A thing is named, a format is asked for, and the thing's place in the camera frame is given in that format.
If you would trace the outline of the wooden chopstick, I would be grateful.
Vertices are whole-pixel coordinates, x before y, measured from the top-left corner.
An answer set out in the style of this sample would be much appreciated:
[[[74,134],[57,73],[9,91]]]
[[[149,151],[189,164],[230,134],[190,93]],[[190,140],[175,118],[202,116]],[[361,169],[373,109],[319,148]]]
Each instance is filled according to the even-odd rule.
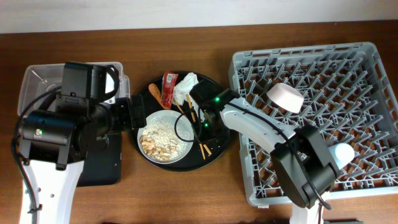
[[[187,99],[187,102],[188,102],[188,106],[189,106],[189,108],[191,110],[192,120],[195,123],[196,122],[196,117],[195,117],[195,113],[193,112],[194,107],[192,106],[192,102],[191,102],[189,94],[186,94],[186,99]],[[205,153],[204,153],[204,150],[203,150],[203,146],[202,146],[202,144],[199,141],[198,141],[198,143],[199,143],[199,147],[200,147],[200,150],[201,150],[201,154],[202,154],[203,160],[205,160],[206,157],[205,157]]]
[[[177,106],[177,108],[179,109],[179,111],[180,111],[181,113],[183,113],[183,110],[181,109],[180,105],[179,105],[175,100],[173,100],[173,103]],[[208,146],[207,146],[206,144],[204,144],[204,143],[199,143],[199,145],[200,145],[201,153],[202,153],[202,156],[203,156],[204,159],[205,159],[205,153],[204,153],[204,151],[206,151],[206,152],[208,153],[209,156],[212,155],[210,149],[208,148]]]

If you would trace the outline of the white napkin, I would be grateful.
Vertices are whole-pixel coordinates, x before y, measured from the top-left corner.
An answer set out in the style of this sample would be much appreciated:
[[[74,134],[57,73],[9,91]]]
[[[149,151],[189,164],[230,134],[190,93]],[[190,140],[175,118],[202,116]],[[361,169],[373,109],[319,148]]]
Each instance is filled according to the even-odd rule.
[[[193,72],[188,73],[183,80],[174,87],[174,103],[176,105],[183,105],[183,102],[187,99],[186,95],[190,93],[196,84],[198,84],[197,75]]]

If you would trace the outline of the orange sausage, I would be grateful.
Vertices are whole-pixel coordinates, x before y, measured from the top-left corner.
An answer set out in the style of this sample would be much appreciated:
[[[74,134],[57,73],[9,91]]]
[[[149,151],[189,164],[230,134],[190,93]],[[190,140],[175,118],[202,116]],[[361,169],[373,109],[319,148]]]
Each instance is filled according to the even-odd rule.
[[[155,98],[155,100],[159,103],[159,105],[160,105],[161,107],[163,107],[163,109],[169,110],[168,107],[166,107],[166,106],[164,106],[164,105],[162,104],[161,92],[160,92],[160,90],[158,89],[158,87],[157,87],[156,84],[151,83],[151,84],[148,86],[148,90],[149,90],[149,92],[151,93],[151,95]]]

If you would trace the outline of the grey plate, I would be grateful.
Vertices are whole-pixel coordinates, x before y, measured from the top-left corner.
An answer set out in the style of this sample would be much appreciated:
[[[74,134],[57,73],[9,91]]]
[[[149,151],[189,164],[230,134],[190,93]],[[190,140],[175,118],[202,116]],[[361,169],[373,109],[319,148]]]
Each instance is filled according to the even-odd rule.
[[[175,134],[179,138],[179,140],[181,140],[187,144],[187,151],[181,158],[174,160],[172,162],[157,162],[153,158],[150,158],[146,155],[145,155],[145,157],[150,159],[151,161],[159,163],[159,164],[171,164],[171,163],[175,163],[175,162],[181,160],[182,158],[184,158],[188,154],[188,152],[190,151],[190,149],[193,145],[192,140],[193,140],[194,134],[193,134],[191,122],[185,116],[181,115],[181,113],[179,113],[177,111],[173,111],[173,110],[160,110],[160,111],[156,111],[155,113],[150,114],[146,118],[146,123],[147,123],[146,125],[148,125],[149,122],[154,119],[164,119],[164,120],[170,122],[172,124]],[[145,127],[139,129],[137,140],[141,136],[144,128]],[[141,150],[141,152],[143,152],[142,147],[139,143],[139,140],[138,140],[138,144],[139,144],[139,149]]]

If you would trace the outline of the red snack wrapper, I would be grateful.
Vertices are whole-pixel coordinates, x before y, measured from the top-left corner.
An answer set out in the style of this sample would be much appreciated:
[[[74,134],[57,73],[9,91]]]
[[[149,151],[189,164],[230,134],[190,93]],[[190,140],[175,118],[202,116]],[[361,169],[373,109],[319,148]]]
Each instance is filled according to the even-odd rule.
[[[174,98],[174,88],[177,82],[178,74],[165,72],[162,78],[161,103],[169,110]]]

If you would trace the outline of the pink bowl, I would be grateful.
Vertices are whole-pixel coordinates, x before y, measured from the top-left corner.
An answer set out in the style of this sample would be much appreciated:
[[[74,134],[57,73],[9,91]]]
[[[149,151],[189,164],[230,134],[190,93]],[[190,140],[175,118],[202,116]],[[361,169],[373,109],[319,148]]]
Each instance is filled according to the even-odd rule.
[[[285,83],[276,83],[266,95],[273,103],[292,113],[299,113],[304,102],[304,96]]]

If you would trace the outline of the light blue cup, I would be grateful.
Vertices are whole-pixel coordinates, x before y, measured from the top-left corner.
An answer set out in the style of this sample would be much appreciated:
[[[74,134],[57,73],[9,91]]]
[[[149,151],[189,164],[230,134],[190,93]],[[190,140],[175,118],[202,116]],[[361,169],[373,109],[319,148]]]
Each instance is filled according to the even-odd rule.
[[[335,144],[330,146],[328,149],[339,170],[348,165],[355,156],[354,149],[347,143]]]

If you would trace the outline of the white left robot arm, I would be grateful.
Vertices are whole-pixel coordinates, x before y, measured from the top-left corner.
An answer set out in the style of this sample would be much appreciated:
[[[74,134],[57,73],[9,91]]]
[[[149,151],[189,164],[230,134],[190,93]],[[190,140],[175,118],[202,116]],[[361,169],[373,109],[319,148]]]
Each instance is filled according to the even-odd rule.
[[[12,140],[23,179],[20,223],[69,223],[76,188],[118,183],[121,133],[146,125],[141,95],[67,101],[52,93]]]

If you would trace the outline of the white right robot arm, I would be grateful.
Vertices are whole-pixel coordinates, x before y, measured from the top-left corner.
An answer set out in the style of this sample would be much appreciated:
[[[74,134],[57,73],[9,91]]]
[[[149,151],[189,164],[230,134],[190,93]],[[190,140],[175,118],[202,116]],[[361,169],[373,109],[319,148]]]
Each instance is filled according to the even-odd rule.
[[[239,93],[199,82],[189,91],[207,122],[235,130],[271,156],[279,185],[293,203],[290,223],[323,223],[326,197],[354,157],[346,143],[328,146],[318,128],[296,128],[271,118]]]

